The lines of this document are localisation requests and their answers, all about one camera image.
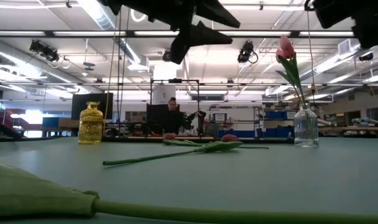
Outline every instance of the pink tulip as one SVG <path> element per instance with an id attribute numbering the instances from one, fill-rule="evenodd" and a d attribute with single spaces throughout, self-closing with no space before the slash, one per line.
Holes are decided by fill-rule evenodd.
<path id="1" fill-rule="evenodd" d="M 276 61 L 277 61 L 278 63 L 282 63 L 282 62 L 280 61 L 279 57 L 278 57 L 279 55 L 282 56 L 282 57 L 284 57 L 284 50 L 282 50 L 282 49 L 278 49 L 278 50 L 276 51 Z"/>
<path id="2" fill-rule="evenodd" d="M 284 51 L 284 58 L 286 59 L 290 59 L 292 57 L 294 57 L 294 54 L 295 54 L 295 51 L 294 51 L 294 48 L 293 46 L 289 46 L 287 49 L 283 50 Z"/>
<path id="3" fill-rule="evenodd" d="M 287 50 L 289 47 L 293 47 L 291 45 L 290 39 L 286 35 L 282 35 L 280 37 L 280 48 L 283 50 Z"/>

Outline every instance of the computer monitor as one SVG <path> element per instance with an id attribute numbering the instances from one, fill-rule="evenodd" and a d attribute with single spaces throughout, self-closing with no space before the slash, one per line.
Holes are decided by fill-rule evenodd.
<path id="1" fill-rule="evenodd" d="M 103 116 L 106 112 L 106 101 L 109 95 L 108 113 L 106 119 L 113 118 L 113 93 L 90 93 L 90 94 L 75 94 L 73 95 L 73 102 L 71 104 L 71 119 L 80 119 L 80 113 L 87 109 L 87 102 L 99 102 L 98 110 L 102 111 Z"/>
<path id="2" fill-rule="evenodd" d="M 169 111 L 167 105 L 146 105 L 146 123 L 150 131 L 156 134 L 176 133 L 183 125 L 185 114 L 176 111 Z"/>

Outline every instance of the clear bud vase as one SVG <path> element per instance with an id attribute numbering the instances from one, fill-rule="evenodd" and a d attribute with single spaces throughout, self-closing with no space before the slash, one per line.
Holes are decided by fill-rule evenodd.
<path id="1" fill-rule="evenodd" d="M 318 117 L 308 105 L 306 109 L 301 106 L 300 111 L 294 116 L 294 133 L 296 146 L 318 147 Z"/>

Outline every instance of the gray table surface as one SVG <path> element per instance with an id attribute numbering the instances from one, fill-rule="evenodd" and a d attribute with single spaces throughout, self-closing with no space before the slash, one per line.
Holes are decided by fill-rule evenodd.
<path id="1" fill-rule="evenodd" d="M 321 138 L 318 149 L 271 144 L 267 149 L 194 154 L 127 166 L 130 159 L 187 147 L 77 144 L 77 138 L 0 143 L 0 161 L 102 199 L 188 208 L 378 215 L 378 139 Z M 82 223 L 77 219 L 0 223 Z M 171 223 L 97 214 L 86 223 Z"/>

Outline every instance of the gold bottle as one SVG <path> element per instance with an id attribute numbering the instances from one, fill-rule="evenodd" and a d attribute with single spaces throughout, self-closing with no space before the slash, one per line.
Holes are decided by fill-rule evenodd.
<path id="1" fill-rule="evenodd" d="M 103 113 L 98 110 L 99 102 L 87 102 L 87 109 L 80 113 L 79 144 L 99 144 L 103 132 Z"/>

